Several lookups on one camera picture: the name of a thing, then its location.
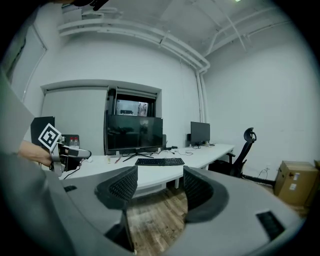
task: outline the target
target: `black keyboard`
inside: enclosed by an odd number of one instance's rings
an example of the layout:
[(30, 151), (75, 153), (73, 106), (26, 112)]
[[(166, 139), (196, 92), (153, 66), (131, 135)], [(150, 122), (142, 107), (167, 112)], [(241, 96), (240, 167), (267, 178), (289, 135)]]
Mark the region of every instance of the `black keyboard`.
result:
[(136, 166), (183, 166), (181, 158), (138, 158)]

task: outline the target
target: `gray curved surface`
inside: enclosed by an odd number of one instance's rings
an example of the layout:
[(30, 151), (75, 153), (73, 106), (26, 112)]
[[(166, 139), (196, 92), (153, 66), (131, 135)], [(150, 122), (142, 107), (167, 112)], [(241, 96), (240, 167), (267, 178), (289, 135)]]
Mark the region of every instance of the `gray curved surface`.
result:
[[(55, 255), (132, 255), (104, 236), (121, 221), (122, 210), (108, 209), (97, 198), (93, 200), (98, 183), (127, 168), (61, 182), (55, 173), (44, 174), (33, 163), (15, 156), (2, 157), (1, 164), (1, 185), (10, 210), (23, 230), (48, 251)], [(213, 218), (187, 223), (182, 235), (163, 255), (266, 255), (292, 239), (303, 224), (294, 211), (253, 182), (190, 169), (199, 177), (224, 186), (229, 201)], [(83, 189), (76, 195), (75, 190), (65, 191), (64, 186), (69, 185)], [(37, 214), (26, 214), (31, 210), (30, 202), (34, 202)], [(256, 217), (264, 211), (271, 211), (285, 228), (271, 242)]]
[[(258, 184), (213, 171), (190, 169), (223, 185), (229, 201), (212, 220), (187, 223), (182, 235), (163, 255), (259, 255), (265, 252), (259, 249), (274, 247), (281, 236), (292, 237), (290, 234), (299, 230), (303, 222), (300, 217)], [(268, 210), (287, 229), (272, 242), (256, 217)]]

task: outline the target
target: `black mesh panel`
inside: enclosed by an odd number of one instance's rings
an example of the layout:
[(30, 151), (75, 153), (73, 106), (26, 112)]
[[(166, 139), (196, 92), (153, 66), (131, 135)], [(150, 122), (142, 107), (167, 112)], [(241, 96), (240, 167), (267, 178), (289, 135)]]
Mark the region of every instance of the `black mesh panel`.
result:
[(188, 201), (188, 211), (208, 201), (214, 193), (207, 182), (190, 172), (184, 173), (184, 191)]
[(128, 203), (136, 191), (137, 180), (138, 180), (138, 172), (137, 171), (132, 172), (131, 174), (111, 184), (109, 191), (115, 197)]

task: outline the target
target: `computer monitor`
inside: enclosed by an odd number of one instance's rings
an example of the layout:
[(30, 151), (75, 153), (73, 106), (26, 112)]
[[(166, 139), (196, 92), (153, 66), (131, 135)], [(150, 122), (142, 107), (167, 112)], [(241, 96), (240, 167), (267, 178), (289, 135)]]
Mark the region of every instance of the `computer monitor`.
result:
[(109, 115), (107, 140), (109, 151), (161, 148), (163, 120), (147, 116)]
[(210, 123), (191, 122), (191, 142), (200, 144), (210, 141)]

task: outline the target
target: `black mesh chair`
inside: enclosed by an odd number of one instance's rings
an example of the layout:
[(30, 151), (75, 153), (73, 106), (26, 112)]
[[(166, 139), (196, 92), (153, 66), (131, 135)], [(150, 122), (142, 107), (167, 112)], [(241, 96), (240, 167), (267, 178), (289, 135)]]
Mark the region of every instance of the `black mesh chair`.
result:
[(257, 140), (256, 134), (253, 132), (253, 128), (248, 128), (245, 130), (243, 134), (246, 143), (243, 146), (243, 149), (238, 156), (237, 160), (232, 164), (232, 157), (235, 157), (234, 154), (228, 153), (229, 162), (216, 160), (212, 164), (209, 164), (209, 170), (214, 171), (217, 173), (235, 176), (240, 178), (242, 175), (242, 167), (246, 163), (247, 160), (244, 161), (246, 158), (252, 144)]

